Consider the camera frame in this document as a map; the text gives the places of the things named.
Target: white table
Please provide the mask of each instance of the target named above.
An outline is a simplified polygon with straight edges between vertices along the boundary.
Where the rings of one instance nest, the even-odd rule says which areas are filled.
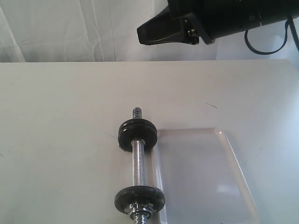
[[[261,223],[299,222],[299,74],[286,60],[0,64],[0,223],[132,223],[119,125],[226,131]]]

